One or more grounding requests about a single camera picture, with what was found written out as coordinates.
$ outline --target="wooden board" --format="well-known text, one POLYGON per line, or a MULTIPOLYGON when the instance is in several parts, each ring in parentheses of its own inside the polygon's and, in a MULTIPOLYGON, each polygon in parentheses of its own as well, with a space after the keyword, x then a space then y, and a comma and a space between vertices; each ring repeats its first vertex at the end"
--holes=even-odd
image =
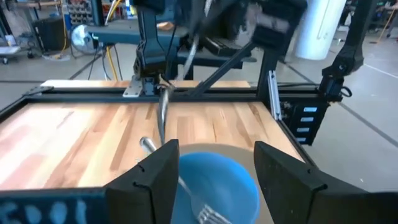
MULTIPOLYGON (((195 82, 178 82, 178 86, 195 82)), ((128 82, 48 81, 56 86, 128 82)), ((218 82, 247 87, 246 82, 218 82)), ((159 145, 155 103, 25 106, 0 124, 0 190, 91 187, 108 183, 146 157, 142 136, 159 145)), ((261 140, 301 159, 261 103, 172 103, 166 138, 181 145, 217 143, 252 151, 261 140)))

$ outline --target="yellow cable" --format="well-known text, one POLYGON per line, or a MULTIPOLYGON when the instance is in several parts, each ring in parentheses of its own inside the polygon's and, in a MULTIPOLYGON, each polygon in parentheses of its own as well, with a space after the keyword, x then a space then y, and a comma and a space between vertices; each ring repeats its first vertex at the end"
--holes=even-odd
POLYGON ((111 68, 112 68, 113 78, 116 81, 119 81, 118 76, 116 75, 116 69, 114 69, 114 64, 113 64, 111 52, 109 51, 109 47, 106 47, 106 54, 108 55, 109 64, 111 65, 111 68))
POLYGON ((380 34, 378 40, 376 41, 377 44, 380 42, 381 37, 382 37, 383 34, 384 34, 384 31, 386 31, 387 26, 388 26, 388 24, 390 23, 390 21, 391 21, 391 19, 392 19, 392 16, 394 15, 394 12, 395 12, 395 11, 396 11, 396 9, 394 8, 394 9, 392 10, 392 12, 391 12, 390 17, 388 18, 388 21, 387 21, 386 25, 384 26, 383 30, 381 31, 381 34, 380 34))
POLYGON ((60 59, 62 57, 63 52, 67 48, 67 38, 68 38, 67 23, 65 21, 65 15, 63 14, 63 1, 62 0, 60 0, 60 5, 61 5, 61 16, 62 16, 62 21, 63 21, 63 48, 59 54, 53 56, 55 59, 60 59))
MULTIPOLYGON (((121 1, 122 0, 118 0, 116 2, 116 4, 113 6, 112 10, 109 12, 109 18, 111 18, 113 16, 115 10, 118 8, 118 6, 119 6, 121 1)), ((111 56, 111 52, 109 50, 109 47, 106 47, 106 55, 108 56, 109 64, 111 65, 111 68, 112 68, 113 78, 116 81, 119 81, 118 76, 116 75, 116 69, 114 68, 114 64, 113 64, 113 60, 112 60, 112 56, 111 56)))
POLYGON ((136 10, 130 6, 130 14, 135 15, 136 14, 136 10))

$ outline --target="metal rod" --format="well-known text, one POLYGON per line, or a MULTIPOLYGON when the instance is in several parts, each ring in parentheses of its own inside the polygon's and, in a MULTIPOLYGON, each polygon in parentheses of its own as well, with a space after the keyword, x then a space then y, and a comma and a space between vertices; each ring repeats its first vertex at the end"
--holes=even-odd
MULTIPOLYGON (((136 98, 122 97, 109 94, 43 94, 26 96, 33 103, 158 103, 159 96, 140 96, 136 98)), ((170 99, 174 103, 189 102, 257 102, 260 101, 255 94, 209 94, 202 96, 186 96, 174 94, 170 99)))
POLYGON ((93 22, 96 26, 104 26, 104 12, 102 11, 102 0, 91 0, 91 11, 93 13, 93 22))
POLYGON ((276 70, 278 58, 276 57, 276 53, 269 50, 264 51, 264 55, 262 56, 261 69, 259 81, 257 84, 257 97, 268 107, 271 107, 271 96, 270 89, 268 84, 268 76, 269 71, 276 70))
POLYGON ((240 62, 242 58, 246 57, 252 49, 255 48, 254 43, 249 42, 241 50, 236 52, 227 62, 225 62, 220 68, 217 69, 210 77, 205 81, 199 83, 199 85, 191 92, 191 96, 200 96, 206 90, 208 90, 214 83, 216 83, 223 75, 225 75, 236 63, 240 62))
POLYGON ((152 139, 148 137, 142 137, 139 140, 139 144, 143 150, 145 150, 148 154, 153 153, 156 151, 156 146, 155 143, 152 141, 152 139))
POLYGON ((271 101, 271 113, 275 120, 282 120, 282 113, 280 111, 280 100, 278 92, 278 84, 276 82, 276 72, 269 71, 268 75, 268 85, 271 101))

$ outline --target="blue bowl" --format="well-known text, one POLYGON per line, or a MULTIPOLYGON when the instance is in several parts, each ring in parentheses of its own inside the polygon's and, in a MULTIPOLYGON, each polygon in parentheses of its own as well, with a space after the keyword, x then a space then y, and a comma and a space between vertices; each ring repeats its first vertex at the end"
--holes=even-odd
MULTIPOLYGON (((250 174, 236 161, 212 152, 186 154, 180 157, 179 173, 193 194, 232 223, 256 221, 259 192, 250 174)), ((197 223, 190 197, 180 185, 172 223, 197 223)))

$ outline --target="black metal bar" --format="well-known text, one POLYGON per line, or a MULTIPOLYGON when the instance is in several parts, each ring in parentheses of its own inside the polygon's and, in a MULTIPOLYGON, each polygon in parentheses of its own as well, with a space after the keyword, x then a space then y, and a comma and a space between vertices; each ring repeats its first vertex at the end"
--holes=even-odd
POLYGON ((308 153, 305 151, 303 146, 296 140, 294 135, 290 132, 289 128, 286 126, 286 124, 283 121, 276 121, 281 128, 281 130, 285 133, 286 137, 289 139, 289 141, 292 143, 293 147, 296 148, 297 152, 300 154, 301 158, 304 160, 304 162, 310 166, 314 166, 318 168, 314 160, 308 155, 308 153))
POLYGON ((290 93, 279 93, 280 101, 302 101, 302 102, 313 102, 313 103, 324 103, 326 102, 326 98, 320 98, 317 94, 290 94, 290 93))
POLYGON ((20 109, 22 109, 26 104, 27 104, 27 99, 25 97, 21 97, 15 102, 11 103, 4 109, 0 111, 0 123, 3 121, 7 120, 10 116, 12 116, 14 113, 18 112, 20 109))
POLYGON ((1 5, 0 5, 0 29, 4 35, 12 35, 10 25, 8 24, 6 15, 4 14, 1 5))
POLYGON ((193 66, 189 68, 187 75, 184 77, 184 80, 193 80, 193 66))
POLYGON ((239 63, 242 58, 246 57, 252 49, 255 48, 254 43, 249 42, 241 50, 236 52, 227 62, 225 62, 220 68, 217 69, 210 77, 205 81, 199 83, 197 87, 191 92, 191 96, 200 96, 206 90, 208 90, 214 83, 216 83, 225 73, 227 73, 233 65, 239 63))
POLYGON ((33 13, 35 14, 35 19, 39 20, 39 14, 37 13, 36 7, 33 8, 33 13))
POLYGON ((157 45, 159 45, 159 41, 157 39, 155 12, 138 7, 137 18, 141 41, 158 42, 157 45))
POLYGON ((104 12, 102 11, 102 0, 91 0, 91 11, 93 14, 93 22, 96 26, 104 26, 104 12))
MULTIPOLYGON (((177 63, 179 65, 184 65, 185 62, 187 61, 187 57, 188 57, 188 54, 178 54, 177 55, 177 63)), ((222 66, 228 60, 229 60, 229 58, 226 58, 226 57, 215 57, 215 56, 197 57, 197 56, 195 56, 195 58, 193 58, 192 65, 218 68, 218 67, 222 66)), ((243 61, 241 60, 240 62, 232 65, 231 68, 242 69, 242 67, 243 67, 243 61)))
POLYGON ((177 63, 177 47, 174 46, 173 43, 170 46, 169 56, 166 58, 167 60, 167 68, 166 68, 166 78, 168 80, 174 80, 178 76, 178 63, 177 63))
MULTIPOLYGON (((122 97, 119 94, 43 94, 26 97, 30 103, 158 103, 159 96, 122 97)), ((255 94, 203 94, 202 96, 186 96, 174 94, 170 99, 174 103, 232 103, 257 102, 255 94)))
POLYGON ((37 83, 41 84, 44 83, 45 81, 40 81, 40 80, 1 80, 0 83, 37 83))
MULTIPOLYGON (((190 90, 194 90, 195 87, 188 88, 176 88, 174 90, 175 93, 186 93, 190 90)), ((53 88, 45 92, 45 94, 120 94, 122 95, 126 88, 123 87, 111 87, 111 88, 103 88, 103 87, 89 87, 89 88, 53 88)), ((247 87, 247 88, 211 88, 205 92, 207 93, 215 93, 215 94, 256 94, 256 88, 247 87)))
POLYGON ((360 54, 362 54, 362 43, 374 15, 377 2, 378 0, 358 1, 354 16, 349 25, 345 45, 356 47, 356 51, 360 52, 360 54))

